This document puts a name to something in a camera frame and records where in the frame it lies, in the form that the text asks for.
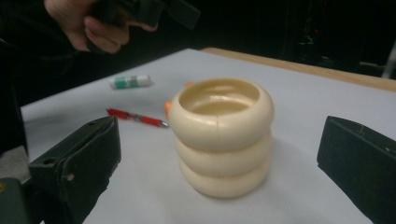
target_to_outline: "person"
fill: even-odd
[[[0,0],[0,177],[25,179],[28,157],[15,86],[61,77],[89,45],[114,54],[130,40],[132,26],[153,32],[118,8],[114,22],[92,16],[100,0]]]

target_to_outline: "white table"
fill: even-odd
[[[149,74],[154,85],[112,90],[104,78],[22,109],[31,160],[115,107],[164,119],[163,104],[188,81],[242,77],[275,102],[273,164],[248,195],[218,200],[178,168],[171,129],[119,120],[122,160],[85,223],[371,223],[316,161],[327,116],[396,139],[396,92],[186,49],[115,76]]]

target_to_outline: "hand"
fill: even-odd
[[[89,15],[91,5],[97,1],[99,0],[44,0],[44,6],[77,50],[89,51],[89,39],[99,49],[116,53],[122,45],[129,42],[130,26],[139,26],[151,32],[157,29],[136,21],[121,9],[117,15],[117,26],[103,24]]]

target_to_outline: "dark background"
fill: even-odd
[[[380,77],[396,39],[395,0],[187,0],[201,10],[194,30],[162,14],[158,31],[131,30],[115,55],[82,53],[72,71],[17,92],[28,104],[181,49],[230,49]],[[42,86],[31,94],[32,86]]]

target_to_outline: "wooden table edge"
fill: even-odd
[[[212,54],[217,54],[220,56],[225,56],[229,58],[234,58],[238,60],[261,63],[274,67],[289,69],[296,72],[306,73],[310,75],[327,77],[336,80],[341,80],[349,83],[359,84],[366,87],[377,88],[385,91],[396,91],[396,80],[385,79],[381,77],[370,77],[361,74],[348,73],[343,71],[338,71],[329,68],[322,68],[302,63],[293,63],[282,61],[278,59],[272,59],[242,52],[236,52],[227,49],[217,49],[217,48],[205,48],[202,51]]]

